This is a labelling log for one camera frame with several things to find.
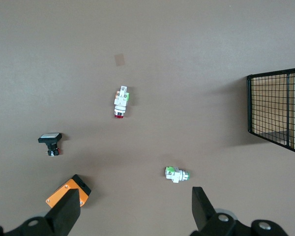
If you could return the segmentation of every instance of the gray floor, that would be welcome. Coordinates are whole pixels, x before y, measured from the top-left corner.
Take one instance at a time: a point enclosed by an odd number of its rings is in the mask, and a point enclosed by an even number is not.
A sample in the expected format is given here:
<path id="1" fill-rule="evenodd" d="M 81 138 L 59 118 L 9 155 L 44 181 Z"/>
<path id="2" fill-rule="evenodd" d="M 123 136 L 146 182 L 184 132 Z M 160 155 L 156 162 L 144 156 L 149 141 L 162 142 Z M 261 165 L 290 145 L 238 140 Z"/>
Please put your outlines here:
<path id="1" fill-rule="evenodd" d="M 1 0 L 0 224 L 47 212 L 80 174 L 93 192 L 72 236 L 187 236 L 192 186 L 295 236 L 295 153 L 248 134 L 245 84 L 294 67 L 295 0 Z M 58 157 L 37 142 L 52 131 Z"/>

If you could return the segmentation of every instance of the small object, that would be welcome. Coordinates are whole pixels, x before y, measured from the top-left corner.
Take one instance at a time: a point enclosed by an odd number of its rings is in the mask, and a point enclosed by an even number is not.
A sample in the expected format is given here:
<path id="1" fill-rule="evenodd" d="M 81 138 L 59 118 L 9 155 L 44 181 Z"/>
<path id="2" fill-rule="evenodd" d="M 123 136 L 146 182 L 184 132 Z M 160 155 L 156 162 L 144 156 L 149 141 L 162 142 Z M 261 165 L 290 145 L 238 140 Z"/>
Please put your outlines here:
<path id="1" fill-rule="evenodd" d="M 260 222 L 259 227 L 264 230 L 270 230 L 271 226 L 267 222 Z"/>
<path id="2" fill-rule="evenodd" d="M 128 105 L 129 93 L 127 92 L 127 86 L 121 86 L 120 91 L 117 91 L 115 96 L 115 117 L 123 118 L 126 112 L 126 106 Z"/>
<path id="3" fill-rule="evenodd" d="M 43 134 L 38 139 L 39 143 L 45 143 L 48 147 L 46 152 L 49 156 L 58 156 L 60 154 L 60 149 L 57 147 L 57 142 L 62 138 L 61 133 L 48 133 Z"/>
<path id="4" fill-rule="evenodd" d="M 219 215 L 218 219 L 220 221 L 223 221 L 223 222 L 228 222 L 229 221 L 229 219 L 228 219 L 228 217 L 226 215 Z"/>
<path id="5" fill-rule="evenodd" d="M 56 190 L 47 200 L 46 203 L 53 208 L 57 202 L 70 190 L 78 189 L 80 196 L 80 206 L 83 206 L 91 193 L 90 188 L 81 180 L 78 175 L 74 175 L 64 185 Z"/>
<path id="6" fill-rule="evenodd" d="M 188 171 L 180 170 L 178 167 L 168 166 L 165 169 L 165 176 L 167 179 L 171 179 L 174 183 L 179 181 L 189 180 L 190 174 Z"/>

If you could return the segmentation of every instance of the wire mesh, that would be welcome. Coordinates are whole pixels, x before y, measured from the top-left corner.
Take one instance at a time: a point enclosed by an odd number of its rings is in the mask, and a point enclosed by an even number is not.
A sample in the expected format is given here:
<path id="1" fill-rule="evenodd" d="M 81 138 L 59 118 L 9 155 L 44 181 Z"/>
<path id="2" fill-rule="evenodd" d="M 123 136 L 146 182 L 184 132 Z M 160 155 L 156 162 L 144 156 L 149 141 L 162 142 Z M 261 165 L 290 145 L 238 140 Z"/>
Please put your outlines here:
<path id="1" fill-rule="evenodd" d="M 295 69 L 247 77 L 248 130 L 295 151 Z"/>

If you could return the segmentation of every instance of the screw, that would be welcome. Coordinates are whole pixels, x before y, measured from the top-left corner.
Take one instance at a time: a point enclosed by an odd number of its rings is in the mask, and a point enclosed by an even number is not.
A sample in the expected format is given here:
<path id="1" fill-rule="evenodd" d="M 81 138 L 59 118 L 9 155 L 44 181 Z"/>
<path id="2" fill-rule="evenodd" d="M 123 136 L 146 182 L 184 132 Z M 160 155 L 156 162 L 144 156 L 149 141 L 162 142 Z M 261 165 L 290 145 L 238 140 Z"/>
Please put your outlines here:
<path id="1" fill-rule="evenodd" d="M 229 221 L 229 219 L 228 219 L 228 217 L 226 215 L 219 215 L 218 219 L 220 221 L 223 221 L 223 222 L 228 222 Z"/>
<path id="2" fill-rule="evenodd" d="M 261 229 L 264 229 L 264 230 L 270 230 L 271 229 L 271 226 L 268 223 L 266 223 L 266 222 L 260 222 L 259 223 L 259 227 Z"/>

